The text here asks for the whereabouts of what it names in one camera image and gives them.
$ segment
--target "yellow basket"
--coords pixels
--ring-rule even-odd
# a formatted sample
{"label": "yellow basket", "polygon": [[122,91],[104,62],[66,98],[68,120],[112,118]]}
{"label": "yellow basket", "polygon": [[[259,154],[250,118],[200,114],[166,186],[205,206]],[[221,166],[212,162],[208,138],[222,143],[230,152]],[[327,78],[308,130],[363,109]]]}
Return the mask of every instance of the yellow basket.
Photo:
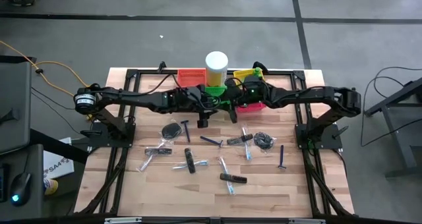
{"label": "yellow basket", "polygon": [[265,80],[264,75],[262,73],[262,69],[260,69],[260,68],[235,71],[235,72],[233,72],[233,75],[234,75],[234,77],[236,77],[237,79],[239,79],[242,82],[245,80],[245,78],[247,76],[252,76],[252,75],[259,76],[263,80]]}

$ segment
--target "black stand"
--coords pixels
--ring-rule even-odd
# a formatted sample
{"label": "black stand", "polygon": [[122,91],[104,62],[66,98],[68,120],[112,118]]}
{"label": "black stand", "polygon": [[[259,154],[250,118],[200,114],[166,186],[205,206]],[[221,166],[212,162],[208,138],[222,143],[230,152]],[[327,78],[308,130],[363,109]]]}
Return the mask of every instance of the black stand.
{"label": "black stand", "polygon": [[[421,92],[422,78],[406,85],[398,92],[372,106],[370,109],[365,111],[365,115],[370,117],[376,112],[382,112],[388,129],[393,131],[401,126],[397,122],[398,116],[395,116],[398,113],[401,115],[401,118],[406,118],[408,120],[407,122],[412,122],[417,118],[421,118],[422,103],[400,103],[410,96],[420,94]],[[405,168],[387,172],[385,174],[386,178],[422,174],[422,167],[418,167],[412,151],[412,149],[422,148],[422,144],[419,142],[418,138],[411,139],[413,136],[419,136],[418,134],[420,130],[416,128],[417,126],[420,127],[420,125],[415,124],[413,131],[411,130],[411,126],[409,126],[391,134],[393,142],[401,154],[402,163]]]}

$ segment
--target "computer mouse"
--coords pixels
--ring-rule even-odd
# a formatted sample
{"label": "computer mouse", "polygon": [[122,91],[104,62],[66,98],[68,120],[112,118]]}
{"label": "computer mouse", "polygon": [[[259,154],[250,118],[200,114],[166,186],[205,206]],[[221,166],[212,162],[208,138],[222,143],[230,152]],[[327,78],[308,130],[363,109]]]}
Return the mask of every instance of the computer mouse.
{"label": "computer mouse", "polygon": [[11,203],[14,206],[22,206],[30,197],[31,174],[23,172],[14,177],[11,185]]}

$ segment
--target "yellow object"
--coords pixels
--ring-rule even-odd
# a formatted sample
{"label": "yellow object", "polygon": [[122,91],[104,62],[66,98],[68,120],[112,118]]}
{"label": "yellow object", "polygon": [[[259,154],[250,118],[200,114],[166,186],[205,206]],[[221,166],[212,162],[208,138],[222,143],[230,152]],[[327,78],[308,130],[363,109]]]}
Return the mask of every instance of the yellow object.
{"label": "yellow object", "polygon": [[[5,42],[3,42],[3,41],[0,41],[0,43],[2,43],[3,45],[5,45],[5,46],[7,46],[9,49],[12,49],[13,51],[15,51],[15,52],[17,52],[19,55],[21,55],[22,57],[24,57],[35,69],[40,69],[39,67],[38,67],[38,65],[41,65],[41,64],[46,64],[46,63],[52,63],[52,64],[57,64],[57,65],[60,65],[60,66],[62,66],[62,67],[65,67],[65,68],[67,68],[67,69],[69,69],[77,78],[78,78],[78,80],[84,85],[84,86],[86,86],[86,87],[88,87],[88,85],[80,78],[80,76],[74,71],[74,70],[72,70],[69,66],[67,66],[67,65],[65,65],[65,64],[63,64],[63,63],[59,63],[59,62],[55,62],[55,61],[44,61],[44,62],[39,62],[39,63],[34,63],[34,62],[32,62],[29,58],[27,58],[27,56],[25,56],[23,53],[21,53],[19,50],[17,50],[17,49],[15,49],[15,48],[13,48],[12,46],[10,46],[10,45],[8,45],[7,43],[5,43]],[[52,84],[51,82],[49,82],[48,80],[47,80],[47,78],[44,76],[44,74],[43,73],[40,73],[40,75],[41,75],[41,77],[44,79],[44,81],[47,83],[47,84],[49,84],[50,86],[52,86],[52,87],[54,87],[55,89],[58,89],[58,90],[60,90],[60,91],[62,91],[62,92],[65,92],[66,94],[68,94],[68,95],[70,95],[70,96],[74,96],[72,93],[70,93],[70,92],[68,92],[68,91],[66,91],[65,89],[63,89],[63,88],[61,88],[61,87],[58,87],[58,86],[56,86],[56,85],[54,85],[54,84]]]}
{"label": "yellow object", "polygon": [[59,183],[52,179],[44,179],[44,195],[52,195],[59,188]]}
{"label": "yellow object", "polygon": [[264,75],[262,73],[262,69],[260,68],[235,71],[233,72],[233,75],[234,77],[236,77],[242,82],[245,80],[247,76],[252,76],[252,75],[262,77],[262,79],[265,80]]}
{"label": "yellow object", "polygon": [[209,53],[205,58],[206,83],[208,86],[224,86],[229,59],[219,51]]}

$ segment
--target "red container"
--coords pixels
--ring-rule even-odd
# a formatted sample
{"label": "red container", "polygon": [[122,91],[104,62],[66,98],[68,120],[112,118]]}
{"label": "red container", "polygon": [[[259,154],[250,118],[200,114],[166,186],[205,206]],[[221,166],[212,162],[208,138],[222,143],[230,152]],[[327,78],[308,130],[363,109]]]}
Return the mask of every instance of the red container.
{"label": "red container", "polygon": [[253,111],[260,111],[261,109],[264,109],[266,107],[263,102],[259,103],[252,103],[246,107],[236,107],[236,111],[238,113],[247,113],[247,112],[253,112]]}
{"label": "red container", "polygon": [[205,69],[179,69],[177,70],[177,82],[181,87],[205,84]]}

